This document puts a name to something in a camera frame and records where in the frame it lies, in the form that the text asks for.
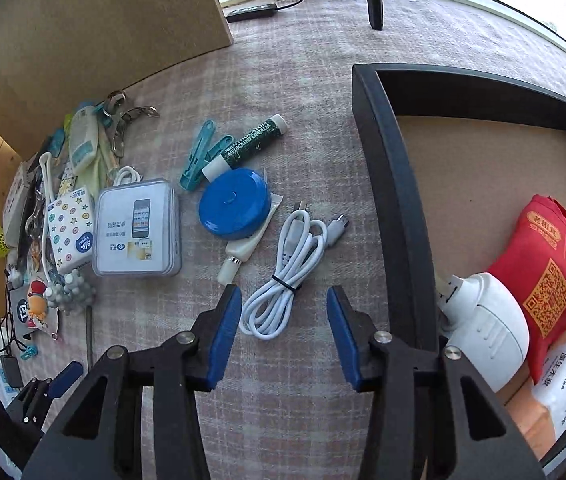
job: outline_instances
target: blue tape measure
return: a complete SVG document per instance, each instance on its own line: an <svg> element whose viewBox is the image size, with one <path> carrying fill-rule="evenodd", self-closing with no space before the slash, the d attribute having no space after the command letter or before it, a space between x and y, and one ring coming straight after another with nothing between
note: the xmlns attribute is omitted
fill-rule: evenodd
<svg viewBox="0 0 566 480"><path fill-rule="evenodd" d="M268 184L248 168L231 170L207 186L198 204L201 224L224 240L254 234L271 207Z"/></svg>

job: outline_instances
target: white cable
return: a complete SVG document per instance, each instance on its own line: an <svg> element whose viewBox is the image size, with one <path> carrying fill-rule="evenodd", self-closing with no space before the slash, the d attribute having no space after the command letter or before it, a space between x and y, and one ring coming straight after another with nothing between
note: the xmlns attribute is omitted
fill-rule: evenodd
<svg viewBox="0 0 566 480"><path fill-rule="evenodd" d="M43 214L43 235L41 236L41 262L43 264L43 272L47 278L47 283L51 283L52 280L49 277L49 271L47 270L47 257L45 255L45 244L47 240L47 230L49 229L47 222L47 209L49 205L56 200L54 195L54 189L52 188L52 171L49 167L50 160L52 159L52 154L50 152L45 152L38 159L38 163L43 171L43 194L45 195L45 211Z"/></svg>
<svg viewBox="0 0 566 480"><path fill-rule="evenodd" d="M321 220L311 220L304 209L287 217L278 238L274 276L298 290L303 280L314 270L325 252L343 234L348 220L335 219L327 227ZM311 227L319 227L313 235ZM274 339L287 326L294 302L294 292L273 278L254 292L242 307L240 330L258 339ZM267 303L265 310L258 310Z"/></svg>
<svg viewBox="0 0 566 480"><path fill-rule="evenodd" d="M114 179L113 186L122 186L123 184L133 184L140 182L143 177L131 166L123 166Z"/></svg>

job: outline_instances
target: teal clothespin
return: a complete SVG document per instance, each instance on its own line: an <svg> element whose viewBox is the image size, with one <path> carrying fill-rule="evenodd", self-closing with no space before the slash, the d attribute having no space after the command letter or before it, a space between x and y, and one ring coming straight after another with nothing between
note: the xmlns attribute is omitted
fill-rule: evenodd
<svg viewBox="0 0 566 480"><path fill-rule="evenodd" d="M23 359L23 361L27 361L29 358L34 357L35 355L38 355L38 348L36 348L35 344L31 344L28 345L25 348L25 351L20 354L20 358Z"/></svg>
<svg viewBox="0 0 566 480"><path fill-rule="evenodd" d="M216 125L214 121L207 120L196 136L194 145L189 152L188 165L183 170L179 181L180 186L186 191L194 191L196 189L203 177L203 168L234 142L234 138L231 135L226 135L208 150L207 147L215 131Z"/></svg>

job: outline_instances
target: snack package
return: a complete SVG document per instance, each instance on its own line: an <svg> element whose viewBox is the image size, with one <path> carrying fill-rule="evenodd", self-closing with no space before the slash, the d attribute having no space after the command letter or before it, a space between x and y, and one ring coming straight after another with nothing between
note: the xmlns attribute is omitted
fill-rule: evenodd
<svg viewBox="0 0 566 480"><path fill-rule="evenodd" d="M540 460L566 429L566 332L549 349L538 384L529 378L505 407Z"/></svg>
<svg viewBox="0 0 566 480"><path fill-rule="evenodd" d="M527 363L541 379L549 346L566 331L566 211L534 195L505 252L488 269L518 301L529 328Z"/></svg>

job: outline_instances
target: clothespin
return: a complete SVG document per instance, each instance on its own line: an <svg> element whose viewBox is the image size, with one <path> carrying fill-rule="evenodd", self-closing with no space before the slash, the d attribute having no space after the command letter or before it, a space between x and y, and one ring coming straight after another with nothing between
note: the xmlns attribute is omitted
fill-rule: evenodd
<svg viewBox="0 0 566 480"><path fill-rule="evenodd" d="M214 121L207 120L194 140L194 145L192 145L192 149L189 152L188 164L183 170L179 181L180 186L186 191L194 191L196 189L203 177L203 168L234 142L234 138L231 135L226 135L208 150L207 147L215 131L216 125Z"/></svg>

